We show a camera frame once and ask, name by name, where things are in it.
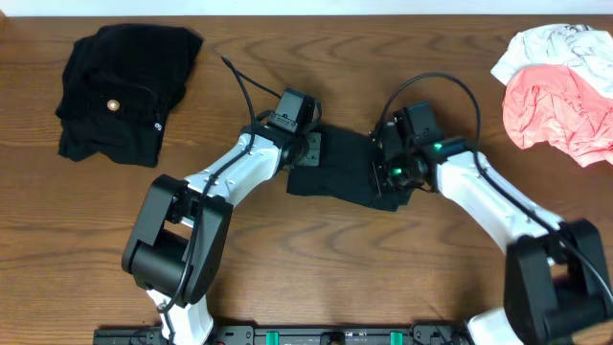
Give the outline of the black t-shirt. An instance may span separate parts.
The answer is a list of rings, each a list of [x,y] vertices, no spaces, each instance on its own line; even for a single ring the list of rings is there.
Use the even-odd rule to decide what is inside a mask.
[[[286,186],[288,194],[331,196],[387,212],[408,204],[410,190],[385,193],[377,188],[373,165],[380,151],[371,138],[326,124],[316,131],[321,134],[319,165],[292,168]]]

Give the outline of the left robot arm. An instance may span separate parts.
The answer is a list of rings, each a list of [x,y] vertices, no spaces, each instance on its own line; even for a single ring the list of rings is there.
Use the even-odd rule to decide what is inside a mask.
[[[258,185],[286,165],[319,162],[315,125],[291,132],[246,126],[236,145],[184,179],[157,177],[122,256],[122,268],[154,301],[163,344],[203,344],[214,321],[206,294],[218,272],[231,216]]]

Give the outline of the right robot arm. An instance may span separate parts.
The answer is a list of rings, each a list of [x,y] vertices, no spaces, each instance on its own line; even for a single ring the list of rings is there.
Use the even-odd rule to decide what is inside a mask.
[[[372,133],[381,192],[429,186],[466,211],[506,256],[503,306],[471,317],[465,344],[569,344],[612,318],[598,229],[567,221],[522,194],[462,137],[436,125],[383,122]]]

